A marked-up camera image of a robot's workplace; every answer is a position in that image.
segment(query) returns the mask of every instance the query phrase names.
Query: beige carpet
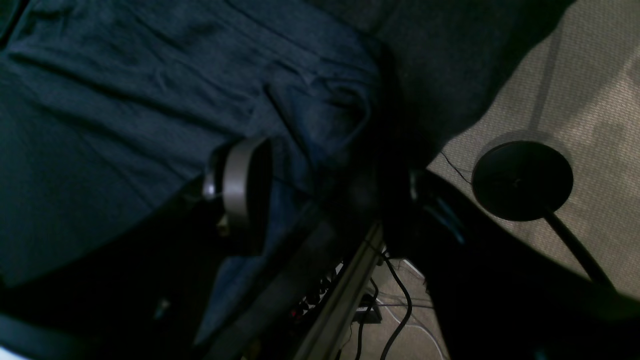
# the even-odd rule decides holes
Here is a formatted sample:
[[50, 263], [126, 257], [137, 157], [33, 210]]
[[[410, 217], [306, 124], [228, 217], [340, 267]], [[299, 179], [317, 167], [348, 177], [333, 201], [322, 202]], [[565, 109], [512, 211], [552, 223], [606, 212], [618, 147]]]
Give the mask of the beige carpet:
[[[579, 1], [535, 48], [482, 121], [446, 155], [472, 170], [487, 150], [537, 140], [562, 152], [575, 184], [557, 212], [617, 289], [640, 299], [640, 2]], [[431, 170], [469, 197], [470, 186], [440, 156]], [[470, 172], [463, 172], [467, 179]], [[583, 273], [544, 221], [506, 229]]]

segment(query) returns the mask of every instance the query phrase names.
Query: dark blue fabric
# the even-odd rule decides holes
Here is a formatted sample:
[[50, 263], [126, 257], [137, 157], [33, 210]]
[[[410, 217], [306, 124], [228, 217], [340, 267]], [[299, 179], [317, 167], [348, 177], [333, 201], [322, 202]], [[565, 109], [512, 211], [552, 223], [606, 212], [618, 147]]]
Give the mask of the dark blue fabric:
[[[370, 214], [365, 134], [382, 113], [379, 57], [376, 42], [293, 0], [32, 1], [0, 55], [5, 282], [117, 237], [198, 175], [213, 148], [270, 136], [276, 181], [264, 254], [224, 264], [205, 339], [306, 241], [287, 236], [305, 215], [302, 227], [318, 227], [317, 203], [333, 189], [360, 189], [352, 195], [361, 201], [342, 211]], [[365, 223], [354, 221], [355, 233]], [[310, 268], [288, 282], [274, 314], [358, 241], [323, 229], [313, 243], [321, 253], [302, 259]]]

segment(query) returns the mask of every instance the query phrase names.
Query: black lamp base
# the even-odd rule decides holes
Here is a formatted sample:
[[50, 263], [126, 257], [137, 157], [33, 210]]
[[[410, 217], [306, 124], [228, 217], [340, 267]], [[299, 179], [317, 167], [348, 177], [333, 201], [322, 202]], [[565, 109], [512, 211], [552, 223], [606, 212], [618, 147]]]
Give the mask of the black lamp base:
[[471, 183], [476, 199], [491, 214], [531, 221], [566, 202], [573, 172], [566, 158], [549, 146], [517, 141], [494, 147], [480, 158]]

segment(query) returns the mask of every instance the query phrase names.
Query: black pole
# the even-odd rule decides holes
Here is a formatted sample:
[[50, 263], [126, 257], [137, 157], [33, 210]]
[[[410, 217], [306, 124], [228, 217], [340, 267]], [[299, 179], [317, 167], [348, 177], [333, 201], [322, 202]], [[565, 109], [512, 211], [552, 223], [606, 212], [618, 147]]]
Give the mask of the black pole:
[[544, 207], [544, 211], [544, 218], [549, 226], [551, 226], [564, 244], [569, 248], [591, 280], [613, 289], [613, 283], [609, 280], [607, 274], [605, 274], [600, 265], [598, 265], [596, 260], [591, 256], [580, 240], [573, 235], [569, 228], [560, 221], [553, 211], [550, 211], [546, 207]]

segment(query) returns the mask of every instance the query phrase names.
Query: round black base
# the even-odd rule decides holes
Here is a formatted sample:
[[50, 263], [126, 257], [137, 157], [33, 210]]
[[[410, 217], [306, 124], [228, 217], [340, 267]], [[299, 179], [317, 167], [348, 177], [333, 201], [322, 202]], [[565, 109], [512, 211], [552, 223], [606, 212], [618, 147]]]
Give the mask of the round black base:
[[476, 163], [476, 199], [505, 220], [531, 221], [558, 210], [571, 195], [573, 172], [559, 152], [537, 142], [494, 147]]

